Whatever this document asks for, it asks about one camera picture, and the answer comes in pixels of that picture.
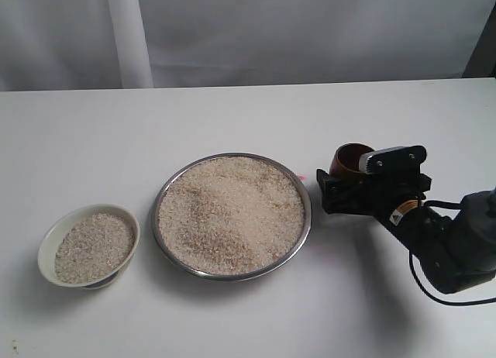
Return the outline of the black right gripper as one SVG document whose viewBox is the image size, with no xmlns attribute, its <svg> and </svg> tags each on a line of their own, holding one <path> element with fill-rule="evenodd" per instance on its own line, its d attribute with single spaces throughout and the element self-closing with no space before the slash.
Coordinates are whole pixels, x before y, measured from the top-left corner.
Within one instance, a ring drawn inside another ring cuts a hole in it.
<svg viewBox="0 0 496 358">
<path fill-rule="evenodd" d="M 327 214 L 370 215 L 416 257 L 429 283 L 443 294 L 458 292 L 459 269 L 442 244 L 449 219 L 424 205 L 431 179 L 423 174 L 424 146 L 395 146 L 365 153 L 349 180 L 322 169 L 316 180 Z"/>
</svg>

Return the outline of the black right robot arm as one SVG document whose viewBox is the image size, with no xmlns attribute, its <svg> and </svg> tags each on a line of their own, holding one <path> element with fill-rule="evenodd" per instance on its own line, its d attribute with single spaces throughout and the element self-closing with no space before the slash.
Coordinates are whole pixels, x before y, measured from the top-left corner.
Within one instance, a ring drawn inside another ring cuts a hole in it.
<svg viewBox="0 0 496 358">
<path fill-rule="evenodd" d="M 495 192 L 461 202 L 427 200 L 432 180 L 421 172 L 424 146 L 374 150 L 359 143 L 338 148 L 330 169 L 316 171 L 328 214 L 376 219 L 418 260 L 429 283 L 455 294 L 495 278 Z"/>
</svg>

